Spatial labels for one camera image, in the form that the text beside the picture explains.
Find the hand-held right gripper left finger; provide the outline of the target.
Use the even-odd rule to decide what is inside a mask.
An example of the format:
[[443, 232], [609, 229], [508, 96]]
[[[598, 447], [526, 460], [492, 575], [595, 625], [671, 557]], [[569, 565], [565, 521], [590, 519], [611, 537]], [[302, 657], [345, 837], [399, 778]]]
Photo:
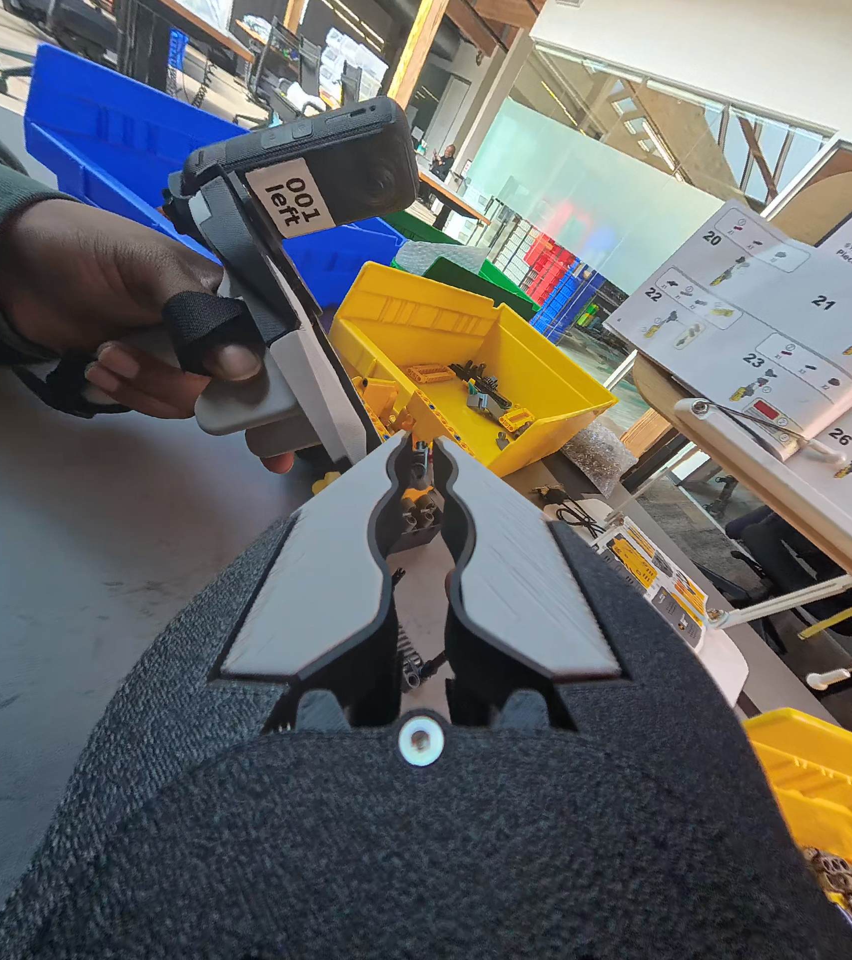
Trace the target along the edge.
[[226, 679], [331, 690], [358, 702], [393, 663], [386, 558], [404, 534], [409, 435], [398, 434], [302, 506], [218, 668]]

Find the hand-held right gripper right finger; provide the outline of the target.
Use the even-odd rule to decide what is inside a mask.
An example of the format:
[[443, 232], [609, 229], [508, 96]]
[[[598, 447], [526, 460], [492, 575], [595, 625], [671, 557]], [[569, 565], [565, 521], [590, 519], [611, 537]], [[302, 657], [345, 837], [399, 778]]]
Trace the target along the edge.
[[454, 568], [445, 652], [486, 702], [617, 680], [623, 668], [543, 512], [448, 438], [433, 444]]

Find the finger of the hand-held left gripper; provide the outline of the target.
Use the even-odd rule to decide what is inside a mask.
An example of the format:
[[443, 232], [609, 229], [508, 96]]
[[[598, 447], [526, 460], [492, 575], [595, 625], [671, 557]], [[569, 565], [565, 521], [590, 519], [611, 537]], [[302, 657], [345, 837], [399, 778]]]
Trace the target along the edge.
[[270, 344], [269, 354], [332, 460], [355, 465], [381, 439], [321, 323], [310, 318], [286, 278], [276, 282], [293, 324]]

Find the grey grille yellow lego subassembly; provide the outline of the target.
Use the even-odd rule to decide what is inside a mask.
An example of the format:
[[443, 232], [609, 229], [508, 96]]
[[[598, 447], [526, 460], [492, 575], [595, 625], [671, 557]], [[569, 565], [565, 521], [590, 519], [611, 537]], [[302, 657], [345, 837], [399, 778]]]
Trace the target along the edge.
[[423, 659], [409, 639], [403, 624], [397, 622], [397, 664], [399, 690], [402, 694], [419, 690], [424, 682], [435, 676], [447, 663], [445, 650], [431, 659]]

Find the yellow black lego robot build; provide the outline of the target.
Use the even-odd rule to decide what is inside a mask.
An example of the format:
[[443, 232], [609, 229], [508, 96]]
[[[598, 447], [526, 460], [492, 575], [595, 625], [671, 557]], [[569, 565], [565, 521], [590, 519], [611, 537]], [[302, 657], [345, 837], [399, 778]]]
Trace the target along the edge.
[[[361, 426], [365, 430], [364, 450], [374, 450], [400, 434], [407, 435], [410, 450], [413, 441], [420, 441], [412, 434], [415, 420], [411, 414], [407, 411], [398, 413], [395, 409], [398, 403], [398, 381], [362, 375], [350, 378], [346, 373], [344, 377], [351, 382], [356, 394], [356, 399], [350, 400], [350, 403], [358, 411]], [[405, 528], [389, 553], [424, 546], [434, 539], [439, 531], [442, 510], [433, 499], [431, 466], [430, 474], [431, 484], [425, 489], [409, 486], [410, 476], [408, 477], [407, 488], [400, 498]]]

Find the bundle of black lego parts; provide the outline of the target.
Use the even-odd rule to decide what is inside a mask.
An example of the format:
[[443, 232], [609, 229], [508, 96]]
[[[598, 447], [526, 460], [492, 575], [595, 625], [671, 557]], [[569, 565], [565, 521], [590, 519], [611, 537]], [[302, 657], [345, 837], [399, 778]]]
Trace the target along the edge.
[[514, 404], [500, 392], [500, 381], [493, 374], [486, 373], [486, 364], [466, 361], [464, 364], [452, 363], [450, 370], [466, 384], [470, 396], [485, 397], [485, 406], [493, 404], [501, 411], [509, 411]]

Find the yellow plastic parts bin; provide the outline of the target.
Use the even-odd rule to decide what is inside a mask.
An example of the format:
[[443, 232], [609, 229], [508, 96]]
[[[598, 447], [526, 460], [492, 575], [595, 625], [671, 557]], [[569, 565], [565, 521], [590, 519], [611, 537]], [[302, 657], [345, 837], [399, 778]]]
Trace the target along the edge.
[[744, 729], [797, 846], [852, 860], [852, 733], [788, 708]]
[[[507, 305], [377, 263], [365, 264], [336, 311], [331, 343], [349, 377], [394, 379], [412, 434], [459, 444], [498, 476], [558, 450], [617, 399]], [[406, 369], [485, 363], [514, 406], [467, 406], [459, 378], [417, 388]]]

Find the green plastic bin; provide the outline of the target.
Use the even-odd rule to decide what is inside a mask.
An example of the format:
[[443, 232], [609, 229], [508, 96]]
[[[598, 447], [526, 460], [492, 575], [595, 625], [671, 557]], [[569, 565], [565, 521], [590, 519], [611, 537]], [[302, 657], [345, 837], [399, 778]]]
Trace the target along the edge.
[[444, 234], [442, 230], [419, 219], [408, 210], [386, 214], [382, 219], [410, 242], [461, 246], [458, 240]]
[[479, 274], [474, 274], [440, 259], [423, 277], [491, 299], [494, 306], [508, 306], [530, 323], [541, 309], [539, 303], [488, 261], [483, 264]]

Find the clear plastic bag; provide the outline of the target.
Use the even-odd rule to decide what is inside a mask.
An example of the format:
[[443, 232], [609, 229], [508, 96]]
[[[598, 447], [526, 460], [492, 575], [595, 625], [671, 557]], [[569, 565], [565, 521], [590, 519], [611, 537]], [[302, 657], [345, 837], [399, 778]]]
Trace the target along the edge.
[[623, 475], [638, 462], [638, 457], [616, 434], [598, 421], [580, 430], [559, 452], [578, 467], [605, 498], [611, 497]]

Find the bubble wrap sheet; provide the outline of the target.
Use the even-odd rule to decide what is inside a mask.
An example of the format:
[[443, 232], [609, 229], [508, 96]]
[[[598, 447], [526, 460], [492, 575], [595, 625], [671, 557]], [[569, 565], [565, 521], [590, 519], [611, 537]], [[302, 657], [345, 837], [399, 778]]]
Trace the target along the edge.
[[392, 265], [422, 277], [438, 260], [445, 259], [478, 275], [489, 253], [489, 246], [463, 246], [456, 243], [409, 240], [399, 248]]

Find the white instruction booklet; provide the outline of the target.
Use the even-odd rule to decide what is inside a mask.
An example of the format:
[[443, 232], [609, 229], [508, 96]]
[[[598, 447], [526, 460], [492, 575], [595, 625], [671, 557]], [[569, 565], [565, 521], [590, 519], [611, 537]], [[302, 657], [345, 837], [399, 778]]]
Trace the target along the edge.
[[700, 575], [690, 575], [629, 518], [607, 524], [593, 547], [685, 642], [734, 706], [743, 692], [748, 665], [727, 633], [711, 625]]

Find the blue plastic bin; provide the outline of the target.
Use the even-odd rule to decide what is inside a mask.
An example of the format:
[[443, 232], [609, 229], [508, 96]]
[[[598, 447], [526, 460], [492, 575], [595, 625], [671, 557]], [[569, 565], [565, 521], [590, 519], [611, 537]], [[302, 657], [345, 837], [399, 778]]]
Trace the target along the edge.
[[[210, 253], [163, 215], [168, 176], [199, 147], [244, 129], [49, 44], [33, 65], [24, 112], [26, 150], [61, 192]], [[367, 262], [389, 266], [407, 242], [371, 218], [283, 242], [321, 308], [339, 305]]]

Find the black office chair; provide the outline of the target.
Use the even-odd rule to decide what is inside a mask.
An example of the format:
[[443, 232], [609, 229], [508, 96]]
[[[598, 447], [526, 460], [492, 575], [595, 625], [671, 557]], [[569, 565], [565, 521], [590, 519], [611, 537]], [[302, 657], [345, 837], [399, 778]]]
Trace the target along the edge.
[[[725, 526], [724, 533], [740, 546], [731, 551], [731, 558], [750, 568], [759, 580], [759, 587], [749, 590], [706, 566], [698, 564], [697, 568], [735, 609], [792, 594], [843, 575], [841, 568], [827, 554], [768, 507], [733, 520]], [[852, 588], [802, 607], [807, 617], [814, 621], [832, 618], [851, 608]], [[852, 615], [837, 623], [833, 630], [841, 636], [852, 637]]]
[[[111, 2], [0, 1], [12, 17], [36, 28], [41, 37], [99, 66], [119, 70], [119, 32]], [[35, 54], [0, 47], [0, 95], [11, 78], [29, 79]]]

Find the shelf of coloured storage bins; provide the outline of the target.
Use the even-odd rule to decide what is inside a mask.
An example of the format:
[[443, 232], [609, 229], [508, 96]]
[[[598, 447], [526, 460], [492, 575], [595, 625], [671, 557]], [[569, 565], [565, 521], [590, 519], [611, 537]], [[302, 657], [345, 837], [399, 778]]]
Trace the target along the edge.
[[579, 259], [508, 207], [473, 242], [487, 250], [486, 279], [519, 298], [518, 311], [550, 342], [600, 330], [622, 302], [622, 292], [597, 269]]

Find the open instruction manual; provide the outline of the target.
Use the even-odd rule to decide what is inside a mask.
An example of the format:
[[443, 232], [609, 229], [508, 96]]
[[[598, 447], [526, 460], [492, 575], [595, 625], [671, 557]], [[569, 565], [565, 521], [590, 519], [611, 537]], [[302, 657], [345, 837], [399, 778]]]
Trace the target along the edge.
[[727, 202], [606, 327], [852, 522], [852, 256]]

